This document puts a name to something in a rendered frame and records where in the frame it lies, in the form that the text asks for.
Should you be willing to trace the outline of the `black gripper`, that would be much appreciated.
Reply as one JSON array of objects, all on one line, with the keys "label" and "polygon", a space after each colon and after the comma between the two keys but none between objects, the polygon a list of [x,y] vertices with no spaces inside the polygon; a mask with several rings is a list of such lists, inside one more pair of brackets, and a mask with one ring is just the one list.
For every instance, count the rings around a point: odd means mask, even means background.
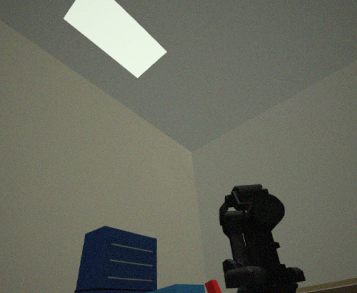
[{"label": "black gripper", "polygon": [[226,288],[246,286],[242,293],[296,293],[298,284],[291,283],[306,281],[301,269],[280,264],[276,250],[280,245],[272,236],[252,238],[245,244],[242,253],[247,252],[251,266],[227,271]]}]

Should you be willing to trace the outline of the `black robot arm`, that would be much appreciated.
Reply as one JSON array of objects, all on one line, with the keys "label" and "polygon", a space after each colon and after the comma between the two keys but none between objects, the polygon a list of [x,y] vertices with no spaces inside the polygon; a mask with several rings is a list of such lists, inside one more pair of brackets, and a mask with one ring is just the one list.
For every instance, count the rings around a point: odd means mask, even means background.
[{"label": "black robot arm", "polygon": [[[233,257],[222,263],[224,276],[229,270],[251,266],[247,252],[242,253],[245,242],[257,237],[273,237],[271,230],[284,216],[283,203],[262,188],[261,184],[234,186],[220,207],[220,226],[230,240]],[[228,211],[229,207],[236,211]]]}]

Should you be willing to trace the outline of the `red-headed metal pin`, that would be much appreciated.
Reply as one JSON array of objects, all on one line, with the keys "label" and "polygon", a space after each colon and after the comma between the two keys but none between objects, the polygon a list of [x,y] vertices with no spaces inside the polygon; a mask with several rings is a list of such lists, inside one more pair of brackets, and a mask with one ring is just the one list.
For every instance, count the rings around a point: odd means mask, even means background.
[{"label": "red-headed metal pin", "polygon": [[221,293],[217,280],[210,280],[205,284],[208,293]]}]

